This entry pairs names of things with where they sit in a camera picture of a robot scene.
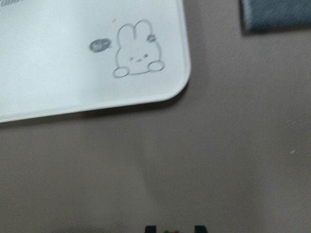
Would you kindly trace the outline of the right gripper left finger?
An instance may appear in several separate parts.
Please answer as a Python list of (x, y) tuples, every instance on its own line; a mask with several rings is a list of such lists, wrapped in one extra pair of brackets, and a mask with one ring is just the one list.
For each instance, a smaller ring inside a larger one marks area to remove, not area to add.
[(146, 226), (145, 233), (156, 233), (156, 226), (155, 225)]

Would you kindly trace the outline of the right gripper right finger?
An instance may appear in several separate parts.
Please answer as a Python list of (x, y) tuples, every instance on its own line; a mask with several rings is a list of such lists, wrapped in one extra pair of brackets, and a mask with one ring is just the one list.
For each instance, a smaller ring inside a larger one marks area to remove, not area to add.
[(194, 226), (195, 233), (208, 233), (206, 226), (204, 225), (195, 225)]

